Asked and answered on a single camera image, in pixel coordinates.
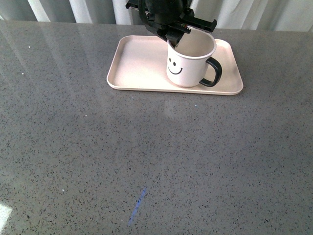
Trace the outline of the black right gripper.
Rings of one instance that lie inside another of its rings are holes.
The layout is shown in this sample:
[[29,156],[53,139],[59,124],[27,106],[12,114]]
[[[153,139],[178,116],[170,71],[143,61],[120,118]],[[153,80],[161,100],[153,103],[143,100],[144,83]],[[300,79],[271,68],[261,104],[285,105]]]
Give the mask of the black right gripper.
[[176,47],[191,29],[212,33],[217,21],[208,22],[195,17],[190,0],[128,0],[125,7],[138,11],[146,28],[159,37],[166,37]]

